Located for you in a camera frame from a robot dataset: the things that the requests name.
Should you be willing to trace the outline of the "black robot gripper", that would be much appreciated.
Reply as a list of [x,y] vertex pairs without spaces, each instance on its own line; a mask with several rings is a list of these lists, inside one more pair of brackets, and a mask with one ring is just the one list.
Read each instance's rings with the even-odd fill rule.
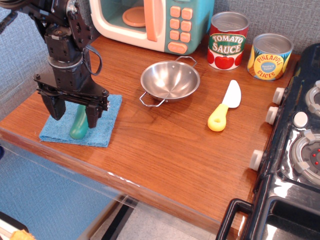
[[52,72],[36,73],[33,80],[51,117],[59,121],[68,101],[86,106],[88,127],[95,128],[102,112],[109,109],[109,92],[94,82],[82,56],[69,62],[50,56],[47,60]]

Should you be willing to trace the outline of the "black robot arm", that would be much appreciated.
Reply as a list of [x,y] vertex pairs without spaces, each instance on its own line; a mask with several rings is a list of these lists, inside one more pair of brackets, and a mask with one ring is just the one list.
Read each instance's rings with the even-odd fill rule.
[[97,126],[103,111],[109,109],[109,92],[93,80],[101,70],[91,68],[90,43],[92,26],[86,24],[77,0],[2,0],[0,6],[10,10],[1,22],[3,31],[19,12],[36,24],[48,50],[48,63],[53,72],[35,74],[38,94],[52,118],[60,120],[66,111],[65,102],[84,106],[88,127]]

